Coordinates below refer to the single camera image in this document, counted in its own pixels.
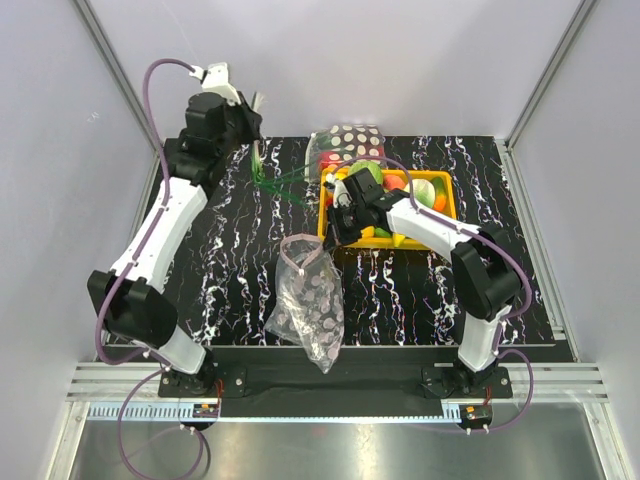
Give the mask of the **yellow fake pear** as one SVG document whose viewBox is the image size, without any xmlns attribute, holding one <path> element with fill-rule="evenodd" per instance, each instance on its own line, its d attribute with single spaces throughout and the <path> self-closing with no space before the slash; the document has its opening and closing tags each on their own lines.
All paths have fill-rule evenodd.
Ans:
<svg viewBox="0 0 640 480">
<path fill-rule="evenodd" d="M 361 230 L 361 237 L 363 239 L 374 238 L 375 237 L 375 228 L 373 226 L 366 227 Z"/>
</svg>

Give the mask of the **green fake leaf vegetable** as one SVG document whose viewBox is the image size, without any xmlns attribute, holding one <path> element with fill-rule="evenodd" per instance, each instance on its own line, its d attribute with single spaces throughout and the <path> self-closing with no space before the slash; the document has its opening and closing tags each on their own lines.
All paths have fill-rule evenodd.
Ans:
<svg viewBox="0 0 640 480">
<path fill-rule="evenodd" d="M 349 167 L 348 175 L 356 174 L 359 171 L 368 170 L 373 179 L 382 185 L 384 181 L 384 174 L 379 164 L 372 160 L 359 160 Z"/>
</svg>

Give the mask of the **clear zip top bag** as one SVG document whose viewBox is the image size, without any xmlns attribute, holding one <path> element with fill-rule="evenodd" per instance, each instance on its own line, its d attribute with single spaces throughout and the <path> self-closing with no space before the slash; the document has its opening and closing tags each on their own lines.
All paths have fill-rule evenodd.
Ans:
<svg viewBox="0 0 640 480">
<path fill-rule="evenodd" d="M 276 304 L 265 330 L 303 348 L 322 373 L 336 362 L 344 338 L 341 273 L 321 238 L 284 238 L 275 270 Z"/>
</svg>

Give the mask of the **yellow fake banana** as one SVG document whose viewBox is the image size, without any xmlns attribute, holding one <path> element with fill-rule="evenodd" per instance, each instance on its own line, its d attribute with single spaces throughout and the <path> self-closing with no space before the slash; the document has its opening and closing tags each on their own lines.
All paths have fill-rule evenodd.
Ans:
<svg viewBox="0 0 640 480">
<path fill-rule="evenodd" d="M 404 241 L 406 240 L 406 236 L 398 233 L 392 234 L 392 243 L 395 248 L 400 248 Z"/>
</svg>

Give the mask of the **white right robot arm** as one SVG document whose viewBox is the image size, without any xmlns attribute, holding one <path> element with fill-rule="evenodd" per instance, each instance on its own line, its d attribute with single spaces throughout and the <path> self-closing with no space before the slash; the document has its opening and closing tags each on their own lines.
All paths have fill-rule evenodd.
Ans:
<svg viewBox="0 0 640 480">
<path fill-rule="evenodd" d="M 426 209 L 412 191 L 386 192 L 368 170 L 342 179 L 329 173 L 324 185 L 334 197 L 327 208 L 326 250 L 354 244 L 364 229 L 376 227 L 407 236 L 451 264 L 465 321 L 457 359 L 442 374 L 442 385 L 447 392 L 480 394 L 497 366 L 503 321 L 519 293 L 530 292 L 526 275 L 506 250 L 505 232 Z"/>
</svg>

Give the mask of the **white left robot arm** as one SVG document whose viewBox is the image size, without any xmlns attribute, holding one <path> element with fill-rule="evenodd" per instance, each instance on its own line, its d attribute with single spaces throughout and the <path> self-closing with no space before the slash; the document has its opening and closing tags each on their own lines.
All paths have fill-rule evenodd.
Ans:
<svg viewBox="0 0 640 480">
<path fill-rule="evenodd" d="M 99 330 L 160 357 L 171 378 L 196 396 L 215 386 L 212 354 L 178 324 L 164 280 L 196 217 L 227 168 L 228 157 L 260 138 L 261 116 L 244 97 L 204 92 L 189 99 L 186 125 L 163 146 L 166 170 L 158 196 L 127 250 L 106 272 L 91 273 L 87 288 Z"/>
</svg>

